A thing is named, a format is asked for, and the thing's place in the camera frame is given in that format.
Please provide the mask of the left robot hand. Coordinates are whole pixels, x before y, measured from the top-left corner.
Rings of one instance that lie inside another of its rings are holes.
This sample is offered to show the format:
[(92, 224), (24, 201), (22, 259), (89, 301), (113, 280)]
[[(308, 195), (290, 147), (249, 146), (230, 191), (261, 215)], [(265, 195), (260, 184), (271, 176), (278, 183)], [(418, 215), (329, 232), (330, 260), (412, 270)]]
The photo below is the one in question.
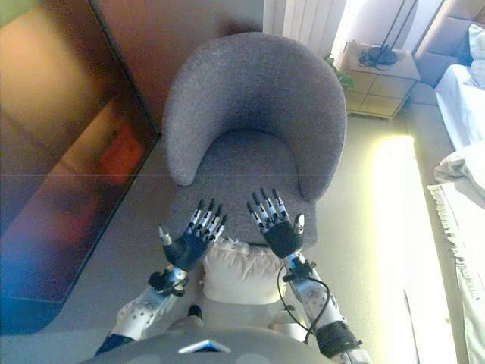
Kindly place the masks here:
[(164, 254), (172, 266), (185, 272), (192, 271), (222, 235), (227, 215), (221, 217), (222, 205), (214, 211), (215, 205), (215, 199), (211, 199), (205, 208), (204, 200), (201, 199), (188, 225), (177, 239), (171, 238), (166, 227), (158, 226)]

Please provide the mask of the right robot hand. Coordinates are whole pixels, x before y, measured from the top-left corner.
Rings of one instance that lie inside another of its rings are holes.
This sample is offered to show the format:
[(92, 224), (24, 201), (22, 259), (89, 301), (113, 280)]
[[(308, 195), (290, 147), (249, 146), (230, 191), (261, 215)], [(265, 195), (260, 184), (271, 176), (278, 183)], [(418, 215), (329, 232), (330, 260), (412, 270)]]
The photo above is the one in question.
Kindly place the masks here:
[(260, 188), (261, 199), (252, 194), (254, 204), (246, 204), (255, 225), (264, 237), (273, 253), (281, 259), (299, 251), (304, 242), (305, 215), (299, 213), (291, 222), (289, 213), (279, 193), (272, 189), (269, 196)]

